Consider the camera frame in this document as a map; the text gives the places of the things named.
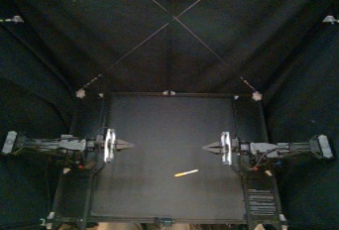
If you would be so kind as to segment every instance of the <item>black platform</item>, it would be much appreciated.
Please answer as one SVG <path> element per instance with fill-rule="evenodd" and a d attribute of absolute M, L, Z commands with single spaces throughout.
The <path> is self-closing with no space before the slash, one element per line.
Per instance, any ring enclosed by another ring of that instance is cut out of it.
<path fill-rule="evenodd" d="M 107 126 L 135 144 L 98 176 L 91 218 L 223 223 L 244 220 L 239 176 L 202 150 L 223 131 L 264 140 L 256 103 L 247 98 L 115 96 Z M 199 172 L 175 177 L 174 174 Z"/>

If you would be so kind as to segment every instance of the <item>metal frame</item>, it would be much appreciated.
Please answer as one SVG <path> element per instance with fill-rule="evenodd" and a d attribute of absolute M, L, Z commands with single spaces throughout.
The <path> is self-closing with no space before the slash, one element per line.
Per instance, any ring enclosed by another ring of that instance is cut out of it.
<path fill-rule="evenodd" d="M 111 96 L 126 96 L 126 95 L 134 95 L 134 96 L 163 96 L 166 97 L 163 94 L 160 93 L 111 93 Z M 191 93 L 179 93 L 175 95 L 175 97 L 230 97 L 230 94 L 191 94 Z M 235 117 L 238 116 L 235 113 L 235 110 L 238 108 L 238 101 L 234 99 L 234 115 Z M 103 100 L 103 104 L 102 104 L 102 111 L 100 111 L 100 119 L 102 119 L 102 124 L 104 125 L 104 112 L 106 112 L 106 107 L 104 106 L 104 100 Z M 58 191 L 56 191 L 56 198 L 55 198 L 55 204 L 54 204 L 54 211 L 55 211 L 55 217 L 51 218 L 50 220 L 55 221 L 54 224 L 54 228 L 52 229 L 59 229 L 60 225 L 63 222 L 74 222 L 79 225 L 82 230 L 86 230 L 86 224 L 88 222 L 139 222 L 139 223 L 155 223 L 156 219 L 155 218 L 119 218 L 119 217 L 102 217 L 102 216 L 92 216 L 90 215 L 90 209 L 91 209 L 91 202 L 92 202 L 92 187 L 95 184 L 95 177 L 96 174 L 99 173 L 99 169 L 95 169 L 92 171 L 87 172 L 87 182 L 86 182 L 86 198 L 84 198 L 84 206 L 83 206 L 83 212 L 82 212 L 82 216 L 80 217 L 68 217 L 68 215 L 62 215 L 60 213 L 60 203 L 63 200 L 63 192 L 66 190 L 66 179 L 67 176 L 62 173 L 60 176 L 60 183 L 58 186 Z M 276 205 L 276 211 L 278 213 L 274 215 L 274 219 L 268 220 L 258 220 L 256 218 L 252 218 L 250 216 L 250 214 L 247 213 L 244 215 L 244 220 L 187 220 L 187 219 L 180 219 L 176 218 L 176 222 L 180 223 L 191 223 L 191 224 L 236 224 L 236 225 L 243 225 L 243 224 L 248 224 L 250 229 L 254 230 L 255 226 L 258 223 L 270 223 L 270 224 L 275 224 L 274 226 L 278 226 L 279 223 L 276 218 L 278 218 L 278 214 L 280 213 L 280 203 L 279 203 L 279 197 L 278 197 L 278 189 L 276 189 L 276 183 L 275 183 L 275 179 L 270 178 L 270 181 L 272 181 L 271 183 L 271 193 L 274 194 L 274 200 L 275 200 L 275 205 Z M 242 184 L 243 184 L 243 190 L 244 190 L 244 199 L 246 199 L 246 208 L 247 211 L 250 211 L 250 196 L 248 196 L 248 192 L 247 190 L 250 189 L 250 182 L 248 179 L 246 177 L 242 177 Z"/>

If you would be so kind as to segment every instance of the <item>black fabric tent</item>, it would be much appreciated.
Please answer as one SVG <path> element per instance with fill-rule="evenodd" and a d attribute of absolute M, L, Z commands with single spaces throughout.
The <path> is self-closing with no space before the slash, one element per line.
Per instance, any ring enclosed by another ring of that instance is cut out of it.
<path fill-rule="evenodd" d="M 68 133 L 79 89 L 258 90 L 272 142 L 324 133 L 338 149 L 339 25 L 322 23 L 338 18 L 338 0 L 0 0 L 0 7 L 0 19 L 26 21 L 0 23 L 1 138 L 9 130 Z M 338 226 L 338 170 L 312 162 L 282 170 L 298 224 Z"/>

